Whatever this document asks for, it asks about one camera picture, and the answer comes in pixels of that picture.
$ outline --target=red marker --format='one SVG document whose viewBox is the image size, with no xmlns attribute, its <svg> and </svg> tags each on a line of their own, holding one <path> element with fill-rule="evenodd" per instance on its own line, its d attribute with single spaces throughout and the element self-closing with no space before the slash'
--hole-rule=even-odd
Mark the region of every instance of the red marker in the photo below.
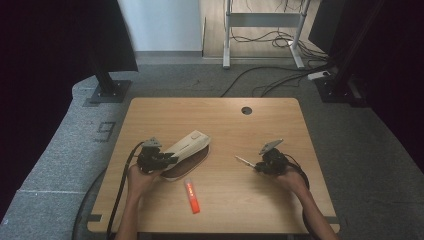
<svg viewBox="0 0 424 240">
<path fill-rule="evenodd" d="M 188 200 L 190 201 L 193 214 L 200 212 L 199 203 L 197 202 L 196 193 L 194 192 L 193 183 L 190 178 L 184 180 L 184 185 L 187 190 Z"/>
</svg>

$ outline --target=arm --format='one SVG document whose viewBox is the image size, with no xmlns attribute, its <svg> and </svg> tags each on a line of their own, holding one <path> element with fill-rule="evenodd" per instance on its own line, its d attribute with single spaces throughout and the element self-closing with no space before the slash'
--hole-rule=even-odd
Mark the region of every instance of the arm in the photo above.
<svg viewBox="0 0 424 240">
<path fill-rule="evenodd" d="M 137 221 L 138 221 L 138 203 L 143 198 L 155 177 L 162 171 L 154 171 L 151 174 L 143 174 L 137 165 L 128 169 L 128 195 L 121 218 L 116 240 L 136 240 L 137 239 Z"/>
<path fill-rule="evenodd" d="M 315 200 L 306 187 L 305 181 L 296 172 L 296 170 L 290 168 L 284 175 L 279 175 L 276 181 L 285 189 L 292 191 L 300 203 L 302 204 L 303 211 L 306 219 L 313 231 L 317 234 L 320 239 L 323 240 L 338 240 L 339 237 L 331 228 L 330 224 L 325 220 L 321 211 L 315 203 Z"/>
</svg>

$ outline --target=wooden table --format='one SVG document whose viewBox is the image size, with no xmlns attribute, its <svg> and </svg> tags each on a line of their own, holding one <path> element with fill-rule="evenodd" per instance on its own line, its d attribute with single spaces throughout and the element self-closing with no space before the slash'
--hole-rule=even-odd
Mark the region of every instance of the wooden table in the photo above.
<svg viewBox="0 0 424 240">
<path fill-rule="evenodd" d="M 244 107 L 252 113 L 244 114 Z M 192 214 L 182 179 L 168 182 L 157 178 L 140 208 L 139 232 L 307 233 L 296 196 L 234 158 L 239 155 L 259 162 L 263 145 L 280 138 L 284 142 L 277 148 L 302 166 L 318 207 L 339 231 L 299 103 L 292 98 L 134 99 L 92 210 L 92 215 L 101 215 L 101 219 L 89 222 L 88 229 L 106 232 L 125 161 L 137 143 L 155 136 L 163 151 L 193 130 L 212 138 L 209 156 L 186 176 L 193 181 L 200 213 Z M 126 187 L 114 232 L 125 199 Z"/>
</svg>

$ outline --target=white wall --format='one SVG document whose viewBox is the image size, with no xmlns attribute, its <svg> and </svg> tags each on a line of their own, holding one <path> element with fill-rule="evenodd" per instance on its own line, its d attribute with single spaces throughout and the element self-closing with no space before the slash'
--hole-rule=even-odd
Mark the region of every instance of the white wall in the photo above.
<svg viewBox="0 0 424 240">
<path fill-rule="evenodd" d="M 134 51 L 201 51 L 199 0 L 118 0 Z"/>
</svg>

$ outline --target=table hole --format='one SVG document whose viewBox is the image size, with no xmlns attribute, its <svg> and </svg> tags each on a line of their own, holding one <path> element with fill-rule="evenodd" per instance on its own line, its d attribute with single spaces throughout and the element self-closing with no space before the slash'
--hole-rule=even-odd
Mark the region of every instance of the table hole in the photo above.
<svg viewBox="0 0 424 240">
<path fill-rule="evenodd" d="M 250 115 L 250 114 L 252 113 L 252 109 L 251 109 L 250 107 L 243 107 L 243 108 L 241 109 L 241 112 L 242 112 L 244 115 Z"/>
</svg>

